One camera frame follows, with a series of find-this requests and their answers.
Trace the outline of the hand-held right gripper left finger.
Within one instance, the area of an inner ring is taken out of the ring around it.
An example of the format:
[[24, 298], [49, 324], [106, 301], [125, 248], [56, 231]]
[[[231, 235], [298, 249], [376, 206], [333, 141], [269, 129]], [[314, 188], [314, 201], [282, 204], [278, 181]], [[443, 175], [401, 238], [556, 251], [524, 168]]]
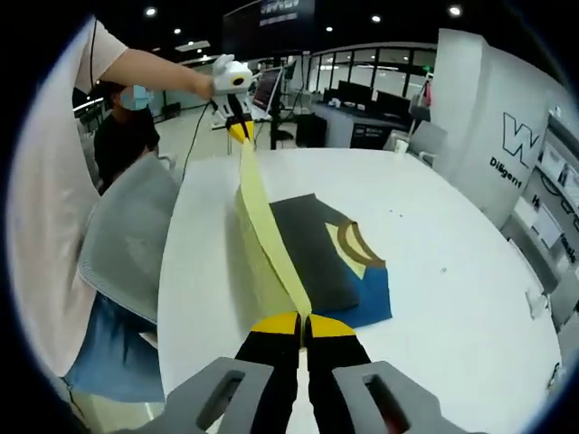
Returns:
[[257, 323], [233, 357], [219, 357], [169, 393], [163, 413], [136, 433], [284, 433], [297, 397], [301, 321], [289, 312]]

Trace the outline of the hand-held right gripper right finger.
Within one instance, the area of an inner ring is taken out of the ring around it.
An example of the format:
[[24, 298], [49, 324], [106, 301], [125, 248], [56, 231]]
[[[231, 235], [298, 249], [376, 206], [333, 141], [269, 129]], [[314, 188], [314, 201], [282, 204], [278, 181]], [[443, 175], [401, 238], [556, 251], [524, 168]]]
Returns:
[[386, 361], [373, 362], [348, 325], [310, 315], [308, 398], [321, 433], [463, 433], [438, 398]]

